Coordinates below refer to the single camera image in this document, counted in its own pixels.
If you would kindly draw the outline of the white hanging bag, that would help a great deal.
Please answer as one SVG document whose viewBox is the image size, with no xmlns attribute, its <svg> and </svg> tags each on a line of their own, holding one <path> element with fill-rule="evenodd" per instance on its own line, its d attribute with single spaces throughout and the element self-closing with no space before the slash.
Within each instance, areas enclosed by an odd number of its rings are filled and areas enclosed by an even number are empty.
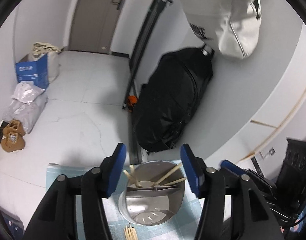
<svg viewBox="0 0 306 240">
<path fill-rule="evenodd" d="M 262 23 L 260 0 L 180 0 L 187 21 L 205 45 L 242 60 L 255 50 Z"/>
</svg>

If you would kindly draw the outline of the brown shoes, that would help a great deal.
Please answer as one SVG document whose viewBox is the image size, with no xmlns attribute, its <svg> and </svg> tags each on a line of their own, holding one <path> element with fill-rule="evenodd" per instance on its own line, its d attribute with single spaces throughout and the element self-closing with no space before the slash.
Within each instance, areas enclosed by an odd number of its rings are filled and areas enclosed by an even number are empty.
<svg viewBox="0 0 306 240">
<path fill-rule="evenodd" d="M 22 150 L 25 147 L 23 136 L 26 132 L 19 120 L 12 120 L 3 129 L 3 139 L 1 140 L 1 147 L 4 151 L 10 153 Z"/>
</svg>

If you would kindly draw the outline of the blue Jordan shoebox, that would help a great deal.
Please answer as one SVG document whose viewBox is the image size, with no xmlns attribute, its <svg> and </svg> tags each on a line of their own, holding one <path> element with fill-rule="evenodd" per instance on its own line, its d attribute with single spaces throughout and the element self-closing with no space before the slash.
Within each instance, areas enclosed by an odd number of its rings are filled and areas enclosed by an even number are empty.
<svg viewBox="0 0 306 240">
<path fill-rule="evenodd" d="M 4 209 L 0 209 L 0 211 L 14 239 L 21 240 L 25 232 L 22 221 L 18 216 L 11 214 Z"/>
</svg>

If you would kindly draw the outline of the blue cardboard box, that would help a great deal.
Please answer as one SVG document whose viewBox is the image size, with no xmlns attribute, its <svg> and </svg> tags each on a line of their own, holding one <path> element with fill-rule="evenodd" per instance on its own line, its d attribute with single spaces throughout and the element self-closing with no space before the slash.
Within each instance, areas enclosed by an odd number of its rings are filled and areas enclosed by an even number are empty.
<svg viewBox="0 0 306 240">
<path fill-rule="evenodd" d="M 20 62 L 15 64 L 18 83 L 32 81 L 35 86 L 46 89 L 49 85 L 47 60 L 47 55 L 43 55 L 37 61 L 28 61 L 28 55 L 26 55 Z"/>
</svg>

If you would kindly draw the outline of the orange black tool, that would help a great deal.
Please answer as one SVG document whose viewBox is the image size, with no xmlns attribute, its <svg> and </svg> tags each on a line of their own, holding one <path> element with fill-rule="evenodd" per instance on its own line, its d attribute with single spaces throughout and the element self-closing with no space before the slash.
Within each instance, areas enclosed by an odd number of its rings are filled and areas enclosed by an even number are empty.
<svg viewBox="0 0 306 240">
<path fill-rule="evenodd" d="M 126 107 L 130 113 L 133 112 L 136 104 L 138 102 L 138 98 L 135 95 L 129 95 L 126 100 Z"/>
</svg>

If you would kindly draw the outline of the teal plaid tablecloth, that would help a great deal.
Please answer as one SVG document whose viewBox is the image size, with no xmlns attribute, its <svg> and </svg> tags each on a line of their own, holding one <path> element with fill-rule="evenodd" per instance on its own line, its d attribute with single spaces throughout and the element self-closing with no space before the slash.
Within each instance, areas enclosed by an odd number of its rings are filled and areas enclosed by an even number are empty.
<svg viewBox="0 0 306 240">
<path fill-rule="evenodd" d="M 64 174 L 68 178 L 84 175 L 90 167 L 69 167 L 58 164 L 49 164 L 46 171 L 46 189 L 48 190 L 55 179 Z M 185 181 L 185 195 L 182 205 L 171 219 L 160 225 L 153 225 L 155 218 L 164 218 L 165 214 L 161 212 L 150 212 L 144 217 L 138 216 L 138 220 L 125 219 L 120 213 L 119 201 L 120 195 L 126 188 L 127 177 L 122 172 L 116 191 L 108 199 L 103 199 L 103 205 L 106 217 L 113 239 L 126 239 L 125 227 L 133 227 L 137 233 L 138 239 L 194 239 L 197 225 L 201 216 L 204 199 L 197 199 L 195 194 L 190 191 L 188 181 Z M 81 196 L 76 197 L 76 222 L 77 238 L 86 239 L 83 228 Z M 148 222 L 148 225 L 141 225 L 137 222 Z"/>
</svg>

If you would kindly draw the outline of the white sack with cloth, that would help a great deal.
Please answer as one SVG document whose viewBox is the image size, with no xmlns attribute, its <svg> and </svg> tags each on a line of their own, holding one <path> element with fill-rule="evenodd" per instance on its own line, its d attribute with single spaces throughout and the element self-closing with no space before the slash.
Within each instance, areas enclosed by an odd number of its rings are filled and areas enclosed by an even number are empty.
<svg viewBox="0 0 306 240">
<path fill-rule="evenodd" d="M 47 56 L 47 71 L 48 71 L 48 81 L 52 83 L 56 80 L 60 73 L 60 62 L 59 62 L 59 54 L 61 50 L 46 42 L 36 42 L 31 51 L 31 59 L 33 61 L 39 60 L 42 56 Z"/>
</svg>

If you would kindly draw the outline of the black hanging backpack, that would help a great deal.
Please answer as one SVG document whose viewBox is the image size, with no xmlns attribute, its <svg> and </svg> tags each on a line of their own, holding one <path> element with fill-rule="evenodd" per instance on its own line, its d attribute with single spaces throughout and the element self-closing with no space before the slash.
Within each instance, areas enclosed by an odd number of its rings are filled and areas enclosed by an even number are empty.
<svg viewBox="0 0 306 240">
<path fill-rule="evenodd" d="M 179 141 L 213 77 L 213 55 L 209 46 L 166 53 L 142 85 L 132 127 L 148 153 L 171 150 Z"/>
</svg>

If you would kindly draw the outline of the black coat rack stand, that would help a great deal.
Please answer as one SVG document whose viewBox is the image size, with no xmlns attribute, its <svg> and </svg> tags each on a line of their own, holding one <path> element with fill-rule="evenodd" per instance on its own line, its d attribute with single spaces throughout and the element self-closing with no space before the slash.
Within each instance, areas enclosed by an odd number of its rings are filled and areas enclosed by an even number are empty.
<svg viewBox="0 0 306 240">
<path fill-rule="evenodd" d="M 160 14 L 163 12 L 165 7 L 168 4 L 173 4 L 172 0 L 152 0 L 152 3 L 149 7 L 149 10 L 146 14 L 146 18 L 141 26 L 139 35 L 137 37 L 131 59 L 129 60 L 129 67 L 131 70 L 131 75 L 128 80 L 124 101 L 122 104 L 122 109 L 127 108 L 127 98 L 130 95 L 130 92 L 133 91 L 135 95 L 137 93 L 137 87 L 134 84 L 135 77 L 139 70 L 141 59 L 146 51 L 147 44 L 150 40 L 151 34 L 155 28 L 155 25 L 160 17 Z"/>
</svg>

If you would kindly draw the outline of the white utensil holder cup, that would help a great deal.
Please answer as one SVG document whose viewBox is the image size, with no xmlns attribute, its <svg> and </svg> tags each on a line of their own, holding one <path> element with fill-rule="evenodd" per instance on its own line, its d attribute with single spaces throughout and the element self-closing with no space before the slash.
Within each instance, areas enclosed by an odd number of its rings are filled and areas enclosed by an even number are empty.
<svg viewBox="0 0 306 240">
<path fill-rule="evenodd" d="M 185 177 L 182 167 L 158 185 L 151 186 L 176 165 L 172 161 L 157 160 L 134 168 L 141 188 L 135 187 L 128 179 L 118 204 L 121 215 L 127 221 L 142 226 L 156 226 L 178 213 L 184 200 L 185 181 L 169 187 L 159 185 Z"/>
</svg>

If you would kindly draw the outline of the wooden chopsticks on cloth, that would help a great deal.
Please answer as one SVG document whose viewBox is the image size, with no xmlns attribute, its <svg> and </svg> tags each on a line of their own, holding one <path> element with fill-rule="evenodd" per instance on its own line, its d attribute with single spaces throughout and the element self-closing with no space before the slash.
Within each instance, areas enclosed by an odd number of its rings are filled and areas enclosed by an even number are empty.
<svg viewBox="0 0 306 240">
<path fill-rule="evenodd" d="M 126 240 L 138 240 L 137 232 L 131 224 L 125 225 L 124 235 Z"/>
</svg>

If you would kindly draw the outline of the wooden chopstick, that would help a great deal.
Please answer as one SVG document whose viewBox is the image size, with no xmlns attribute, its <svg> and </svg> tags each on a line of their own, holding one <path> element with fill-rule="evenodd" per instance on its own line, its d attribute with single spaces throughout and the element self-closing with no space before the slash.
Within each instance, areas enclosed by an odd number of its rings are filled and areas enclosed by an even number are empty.
<svg viewBox="0 0 306 240">
<path fill-rule="evenodd" d="M 163 185 L 161 184 L 161 185 L 159 185 L 159 187 L 169 187 L 169 186 L 178 185 L 179 183 L 185 181 L 186 179 L 187 179 L 186 177 L 183 177 L 183 178 L 168 182 L 168 183 L 163 184 Z"/>
<path fill-rule="evenodd" d="M 180 167 L 182 166 L 182 163 L 177 164 L 176 166 L 174 166 L 171 170 L 169 170 L 164 176 L 162 176 L 161 178 L 159 178 L 156 182 L 154 182 L 151 186 L 156 186 L 159 183 L 161 183 L 162 181 L 164 181 L 165 179 L 167 179 L 169 176 L 171 176 L 174 172 L 176 172 L 178 169 L 180 169 Z"/>
<path fill-rule="evenodd" d="M 141 185 L 140 185 L 140 183 L 139 183 L 139 181 L 137 180 L 137 177 L 136 177 L 136 175 L 135 175 L 134 166 L 133 166 L 133 165 L 130 165 L 129 168 L 130 168 L 131 176 L 132 176 L 132 178 L 133 178 L 133 181 L 134 181 L 135 186 L 138 187 L 138 188 L 141 188 Z"/>
<path fill-rule="evenodd" d="M 126 177 L 129 179 L 130 182 L 132 182 L 135 187 L 137 188 L 141 188 L 141 185 L 139 184 L 139 182 L 136 180 L 136 178 L 134 176 L 132 176 L 131 174 L 129 174 L 126 170 L 123 170 L 123 173 L 126 175 Z"/>
</svg>

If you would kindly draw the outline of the grey plastic mail bags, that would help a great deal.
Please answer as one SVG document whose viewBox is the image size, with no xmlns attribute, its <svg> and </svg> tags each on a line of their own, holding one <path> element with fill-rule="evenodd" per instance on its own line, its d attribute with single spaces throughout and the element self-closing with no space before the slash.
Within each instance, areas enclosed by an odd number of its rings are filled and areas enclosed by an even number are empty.
<svg viewBox="0 0 306 240">
<path fill-rule="evenodd" d="M 18 120 L 26 133 L 30 133 L 47 102 L 46 90 L 33 81 L 22 81 L 16 85 L 12 102 L 3 113 L 3 121 Z"/>
</svg>

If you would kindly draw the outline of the grey brown door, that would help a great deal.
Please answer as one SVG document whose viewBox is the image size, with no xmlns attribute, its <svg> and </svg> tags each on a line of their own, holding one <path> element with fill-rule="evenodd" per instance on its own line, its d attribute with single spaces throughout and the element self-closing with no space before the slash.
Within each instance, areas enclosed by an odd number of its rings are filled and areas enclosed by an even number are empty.
<svg viewBox="0 0 306 240">
<path fill-rule="evenodd" d="M 69 50 L 108 54 L 125 0 L 78 0 Z"/>
</svg>

